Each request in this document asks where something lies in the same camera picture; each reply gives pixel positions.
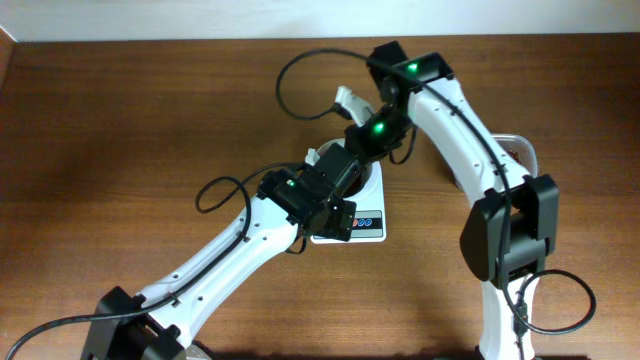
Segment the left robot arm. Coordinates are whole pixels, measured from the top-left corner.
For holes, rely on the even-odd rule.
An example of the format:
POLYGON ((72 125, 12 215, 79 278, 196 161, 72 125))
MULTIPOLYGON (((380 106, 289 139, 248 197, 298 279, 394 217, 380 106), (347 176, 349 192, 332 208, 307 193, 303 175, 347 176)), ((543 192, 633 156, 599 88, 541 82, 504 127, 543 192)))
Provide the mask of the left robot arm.
POLYGON ((191 259, 135 296, 115 287, 99 301, 82 358, 186 358, 221 303, 297 238, 350 239, 356 204, 345 194, 365 166, 333 144, 312 164, 262 170, 241 213, 191 259))

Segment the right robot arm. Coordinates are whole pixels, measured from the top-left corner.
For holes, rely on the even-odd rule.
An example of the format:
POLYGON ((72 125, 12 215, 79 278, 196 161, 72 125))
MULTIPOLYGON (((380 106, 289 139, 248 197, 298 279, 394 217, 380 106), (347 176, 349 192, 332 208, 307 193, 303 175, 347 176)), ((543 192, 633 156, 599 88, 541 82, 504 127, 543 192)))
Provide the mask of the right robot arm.
POLYGON ((365 61, 383 106, 374 110, 347 87, 338 88, 333 109, 354 123, 346 148, 370 162, 397 148, 411 128, 429 137, 471 206, 460 249, 481 283, 478 356, 534 358, 533 297, 555 249, 556 183, 548 175, 533 176, 497 142, 440 54, 410 59, 390 42, 365 61))

